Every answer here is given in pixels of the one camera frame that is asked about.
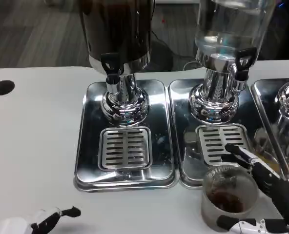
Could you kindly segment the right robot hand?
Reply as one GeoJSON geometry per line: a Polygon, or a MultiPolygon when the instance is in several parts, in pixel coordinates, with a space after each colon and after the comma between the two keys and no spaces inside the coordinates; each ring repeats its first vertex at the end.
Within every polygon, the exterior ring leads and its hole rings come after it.
{"type": "Polygon", "coordinates": [[[289,178],[282,179],[270,166],[250,151],[233,144],[226,144],[225,150],[233,155],[235,162],[249,169],[258,188],[267,195],[281,219],[218,217],[216,224],[229,234],[289,234],[289,178]]]}

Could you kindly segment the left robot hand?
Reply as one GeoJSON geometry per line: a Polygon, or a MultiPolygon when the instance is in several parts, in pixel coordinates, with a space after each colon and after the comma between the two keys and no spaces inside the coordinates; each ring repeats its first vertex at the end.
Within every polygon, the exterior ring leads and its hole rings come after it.
{"type": "Polygon", "coordinates": [[[11,217],[0,221],[0,234],[48,234],[61,217],[79,217],[81,210],[75,206],[61,210],[40,210],[31,217],[11,217]]]}

